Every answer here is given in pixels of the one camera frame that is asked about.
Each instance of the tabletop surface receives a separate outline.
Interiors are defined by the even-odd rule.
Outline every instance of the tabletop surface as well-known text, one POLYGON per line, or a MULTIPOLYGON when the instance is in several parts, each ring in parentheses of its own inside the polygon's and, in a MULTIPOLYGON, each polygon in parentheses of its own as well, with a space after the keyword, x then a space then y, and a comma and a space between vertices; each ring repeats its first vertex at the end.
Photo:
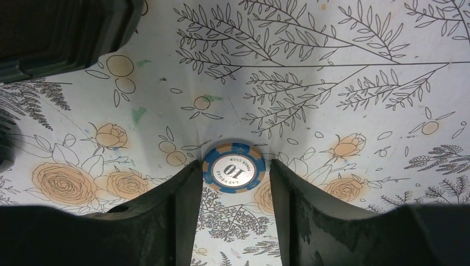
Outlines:
MULTIPOLYGON (((147 0, 87 70, 1 85, 0 204, 105 212, 218 144, 374 212, 470 202, 469 0, 147 0)), ((192 265, 280 265, 269 174, 205 185, 192 265)))

